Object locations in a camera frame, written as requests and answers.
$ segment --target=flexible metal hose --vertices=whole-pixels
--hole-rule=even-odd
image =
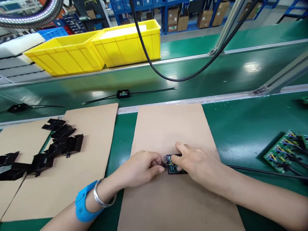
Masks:
[[[25,16],[0,14],[0,27],[31,29],[52,22],[60,13],[63,0],[47,0],[44,6],[33,14]]]

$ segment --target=cardboard sheet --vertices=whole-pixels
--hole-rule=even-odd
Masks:
[[[80,190],[105,175],[118,104],[67,111],[63,117],[83,134],[81,152],[54,159],[39,177],[28,176],[2,221],[54,217]]]
[[[139,107],[131,156],[140,150],[177,154],[176,141],[202,147],[219,159],[201,104]],[[136,230],[245,229],[234,203],[188,175],[164,172],[149,184],[124,191],[118,231]]]
[[[19,151],[16,162],[31,164],[41,151],[50,131],[41,129],[48,119],[4,128],[0,132],[0,156]],[[16,181],[0,181],[0,220],[12,202],[24,177]]]

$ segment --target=circuit board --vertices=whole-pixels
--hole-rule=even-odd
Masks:
[[[301,152],[299,147],[300,136],[289,130],[265,155],[264,159],[279,173],[285,173],[287,165],[291,160],[297,158]]]
[[[305,148],[308,149],[308,135],[302,135],[301,137],[305,145]]]
[[[169,175],[175,175],[175,174],[187,174],[185,170],[178,171],[177,165],[174,164],[171,160],[172,155],[167,155],[164,157],[165,161],[167,162],[166,167],[168,169]]]

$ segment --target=left hand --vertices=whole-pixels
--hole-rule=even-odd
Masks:
[[[162,158],[157,152],[141,150],[121,165],[110,177],[121,188],[137,187],[150,182],[164,172]]]

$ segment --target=hand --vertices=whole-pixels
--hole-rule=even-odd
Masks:
[[[150,182],[164,172],[162,158],[157,152],[139,151],[120,166],[110,177],[122,188],[137,187]]]
[[[180,142],[177,142],[175,147],[182,153],[181,157],[171,156],[172,162],[178,166],[178,171],[184,169],[195,182],[218,193],[231,169],[201,148],[194,148]]]

